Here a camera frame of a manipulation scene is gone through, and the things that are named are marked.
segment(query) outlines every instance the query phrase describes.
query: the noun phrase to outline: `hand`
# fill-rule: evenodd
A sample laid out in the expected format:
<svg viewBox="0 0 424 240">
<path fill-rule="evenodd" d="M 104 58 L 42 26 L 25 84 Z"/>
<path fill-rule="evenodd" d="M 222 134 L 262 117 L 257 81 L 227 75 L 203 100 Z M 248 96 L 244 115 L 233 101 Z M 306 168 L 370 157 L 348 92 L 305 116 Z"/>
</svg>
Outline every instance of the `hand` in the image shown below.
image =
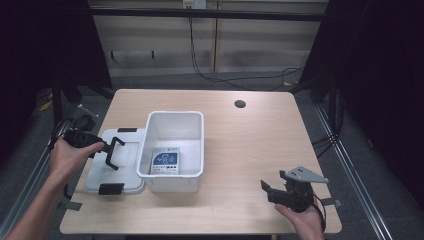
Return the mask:
<svg viewBox="0 0 424 240">
<path fill-rule="evenodd" d="M 301 240 L 324 239 L 321 218 L 314 207 L 309 206 L 301 213 L 293 212 L 281 204 L 275 204 L 275 209 L 290 220 Z"/>
<path fill-rule="evenodd" d="M 74 148 L 63 138 L 58 138 L 50 152 L 49 178 L 53 178 L 56 183 L 64 186 L 84 166 L 88 156 L 101 150 L 103 146 L 103 142 L 98 142 L 85 148 Z"/>
</svg>

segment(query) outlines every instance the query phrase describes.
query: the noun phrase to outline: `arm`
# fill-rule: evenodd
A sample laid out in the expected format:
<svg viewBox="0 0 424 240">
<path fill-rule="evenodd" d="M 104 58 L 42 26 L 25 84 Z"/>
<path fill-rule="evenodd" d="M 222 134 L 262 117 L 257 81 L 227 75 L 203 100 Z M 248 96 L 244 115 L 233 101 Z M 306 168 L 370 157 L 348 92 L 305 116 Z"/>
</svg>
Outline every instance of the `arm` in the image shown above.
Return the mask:
<svg viewBox="0 0 424 240">
<path fill-rule="evenodd" d="M 96 143 L 86 148 L 73 148 L 59 138 L 50 153 L 50 174 L 46 182 L 6 239 L 43 239 L 63 187 L 85 164 L 88 156 L 102 149 L 103 145 Z"/>
<path fill-rule="evenodd" d="M 324 239 L 320 216 L 312 206 L 301 213 L 293 212 L 281 204 L 275 204 L 275 209 L 290 220 L 301 240 Z"/>
</svg>

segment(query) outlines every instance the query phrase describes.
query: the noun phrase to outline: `cable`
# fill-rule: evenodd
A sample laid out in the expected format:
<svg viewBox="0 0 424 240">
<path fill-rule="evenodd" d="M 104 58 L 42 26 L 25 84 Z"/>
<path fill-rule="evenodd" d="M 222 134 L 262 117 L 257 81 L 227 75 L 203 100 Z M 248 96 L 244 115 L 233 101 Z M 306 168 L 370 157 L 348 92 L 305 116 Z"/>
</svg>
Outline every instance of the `cable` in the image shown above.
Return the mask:
<svg viewBox="0 0 424 240">
<path fill-rule="evenodd" d="M 194 47 L 194 39 L 193 39 L 193 20 L 192 18 L 189 18 L 189 24 L 190 24 L 190 43 L 191 43 L 191 60 L 192 60 L 192 66 L 194 71 L 203 79 L 206 79 L 210 82 L 214 82 L 214 83 L 226 83 L 229 84 L 231 86 L 243 89 L 243 90 L 247 90 L 247 91 L 256 91 L 255 89 L 249 89 L 246 87 L 242 87 L 240 85 L 234 84 L 232 83 L 232 81 L 236 81 L 236 80 L 248 80 L 248 79 L 274 79 L 274 78 L 282 78 L 282 81 L 280 84 L 278 84 L 276 87 L 269 89 L 269 90 L 265 90 L 265 91 L 275 91 L 278 88 L 280 88 L 281 86 L 284 85 L 284 76 L 293 74 L 297 71 L 303 70 L 304 67 L 300 67 L 300 68 L 286 68 L 284 70 L 281 71 L 281 74 L 279 75 L 274 75 L 274 76 L 257 76 L 257 77 L 240 77 L 240 78 L 229 78 L 229 79 L 221 79 L 221 78 L 215 78 L 215 77 L 207 77 L 205 76 L 199 69 L 199 66 L 197 65 L 197 60 L 196 60 L 196 51 L 195 51 L 195 47 Z"/>
</svg>

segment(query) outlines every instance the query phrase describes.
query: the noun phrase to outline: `white plastic container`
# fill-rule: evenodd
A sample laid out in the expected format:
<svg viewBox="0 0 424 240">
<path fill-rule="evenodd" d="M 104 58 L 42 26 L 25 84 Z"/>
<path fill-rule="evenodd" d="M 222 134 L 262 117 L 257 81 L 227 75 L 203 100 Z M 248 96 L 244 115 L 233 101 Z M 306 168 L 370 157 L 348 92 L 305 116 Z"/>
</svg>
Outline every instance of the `white plastic container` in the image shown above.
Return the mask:
<svg viewBox="0 0 424 240">
<path fill-rule="evenodd" d="M 178 147 L 176 175 L 152 175 L 153 150 Z M 204 165 L 204 118 L 196 111 L 155 111 L 150 113 L 137 174 L 152 192 L 197 192 Z"/>
</svg>

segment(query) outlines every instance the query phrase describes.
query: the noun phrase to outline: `gray floor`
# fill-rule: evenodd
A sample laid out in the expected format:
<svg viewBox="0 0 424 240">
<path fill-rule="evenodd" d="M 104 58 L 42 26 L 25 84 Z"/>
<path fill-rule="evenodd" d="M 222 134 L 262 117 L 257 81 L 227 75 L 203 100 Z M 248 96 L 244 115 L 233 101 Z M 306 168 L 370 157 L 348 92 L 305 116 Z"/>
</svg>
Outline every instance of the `gray floor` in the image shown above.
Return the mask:
<svg viewBox="0 0 424 240">
<path fill-rule="evenodd" d="M 221 73 L 221 78 L 246 77 L 246 76 L 278 75 L 280 72 L 271 73 Z M 280 86 L 277 91 L 285 91 L 293 86 L 299 77 L 297 74 L 287 76 L 286 84 L 280 86 L 281 78 L 254 79 L 231 81 L 251 90 L 267 91 Z M 114 88 L 166 88 L 166 89 L 213 89 L 213 90 L 240 90 L 240 88 L 227 83 L 213 83 L 197 76 L 196 74 L 157 75 L 144 77 L 114 78 Z M 96 112 L 101 118 L 110 104 L 101 96 L 85 88 L 82 104 Z M 303 121 L 310 136 L 311 142 L 321 139 L 326 135 L 316 112 L 316 104 L 310 100 L 309 91 L 301 91 L 295 95 Z M 71 114 L 75 105 L 66 104 L 66 111 Z M 52 109 L 44 112 L 34 111 L 28 121 L 26 135 L 22 143 L 11 156 L 8 164 L 0 172 L 0 221 L 4 220 L 20 189 L 25 185 L 29 174 L 32 172 L 39 156 L 42 154 L 53 128 Z M 387 169 L 384 159 L 380 154 L 371 149 L 367 137 L 360 126 L 346 113 L 343 129 L 340 136 L 354 168 L 362 178 L 376 207 L 381 212 L 384 221 L 391 232 L 393 239 L 422 239 L 424 237 L 424 214 L 402 184 Z M 330 148 L 319 159 L 325 177 L 330 179 L 329 189 L 334 198 L 340 199 L 342 206 L 337 208 L 343 229 L 338 234 L 329 234 L 328 239 L 378 239 L 370 221 L 358 200 L 358 197 L 340 164 L 337 154 Z M 71 183 L 75 186 L 77 177 Z M 64 210 L 58 209 L 49 230 L 47 239 L 92 239 L 88 235 L 63 235 L 59 225 Z M 124 239 L 124 236 L 95 236 L 95 239 Z M 297 239 L 293 234 L 282 235 L 281 239 Z"/>
</svg>

